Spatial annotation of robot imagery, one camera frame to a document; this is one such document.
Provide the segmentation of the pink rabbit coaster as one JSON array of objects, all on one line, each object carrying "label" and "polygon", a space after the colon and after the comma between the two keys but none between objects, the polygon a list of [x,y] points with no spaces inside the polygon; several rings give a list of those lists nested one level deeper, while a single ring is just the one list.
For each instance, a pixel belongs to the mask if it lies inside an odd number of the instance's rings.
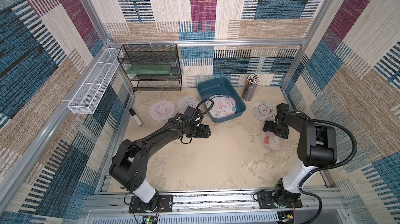
[{"label": "pink rabbit coaster", "polygon": [[279,151],[282,148],[282,138],[272,132],[261,132],[260,141],[264,147],[273,151]]}]

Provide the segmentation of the pink blossom coaster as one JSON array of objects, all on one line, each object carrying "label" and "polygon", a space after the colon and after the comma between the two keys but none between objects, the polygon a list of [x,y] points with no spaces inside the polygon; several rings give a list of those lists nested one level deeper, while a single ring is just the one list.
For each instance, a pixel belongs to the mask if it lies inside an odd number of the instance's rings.
[{"label": "pink blossom coaster", "polygon": [[236,101],[233,97],[214,95],[211,96],[210,99],[214,102],[212,109],[209,111],[213,118],[221,119],[235,114]]}]

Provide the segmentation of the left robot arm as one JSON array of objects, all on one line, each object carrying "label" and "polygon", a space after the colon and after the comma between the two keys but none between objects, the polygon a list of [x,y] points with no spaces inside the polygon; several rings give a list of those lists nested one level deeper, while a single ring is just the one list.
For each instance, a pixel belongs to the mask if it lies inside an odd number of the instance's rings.
[{"label": "left robot arm", "polygon": [[210,127],[202,124],[208,112],[188,106],[183,114],[170,118],[150,135],[136,141],[124,140],[111,159],[109,175],[142,203],[153,208],[158,203],[158,191],[146,180],[150,158],[177,139],[209,138]]}]

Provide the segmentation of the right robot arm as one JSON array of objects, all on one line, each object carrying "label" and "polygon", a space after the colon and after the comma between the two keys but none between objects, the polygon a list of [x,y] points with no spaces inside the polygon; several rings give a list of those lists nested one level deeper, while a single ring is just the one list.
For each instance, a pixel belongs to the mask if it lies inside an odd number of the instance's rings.
[{"label": "right robot arm", "polygon": [[290,128],[300,134],[297,145],[299,161],[266,198],[278,208],[296,204],[301,196],[300,189],[313,176],[312,170],[334,165],[338,156],[335,129],[312,122],[303,112],[291,111],[288,104],[277,106],[275,120],[267,121],[263,130],[287,139]]}]

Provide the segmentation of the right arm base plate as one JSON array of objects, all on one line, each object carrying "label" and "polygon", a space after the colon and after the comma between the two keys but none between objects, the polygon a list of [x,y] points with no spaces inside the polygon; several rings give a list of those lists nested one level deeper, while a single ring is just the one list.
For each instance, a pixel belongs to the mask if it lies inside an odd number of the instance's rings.
[{"label": "right arm base plate", "polygon": [[275,191],[261,190],[253,194],[253,198],[258,202],[260,209],[273,208],[302,208],[300,193],[283,191],[275,197]]}]

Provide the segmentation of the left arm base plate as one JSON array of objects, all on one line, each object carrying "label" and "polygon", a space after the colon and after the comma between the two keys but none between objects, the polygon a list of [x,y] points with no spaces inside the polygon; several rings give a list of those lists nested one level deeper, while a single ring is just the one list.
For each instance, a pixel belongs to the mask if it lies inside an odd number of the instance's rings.
[{"label": "left arm base plate", "polygon": [[148,203],[145,203],[137,196],[133,196],[129,204],[129,213],[170,213],[173,210],[173,203],[174,196],[172,194],[159,195],[156,193]]}]

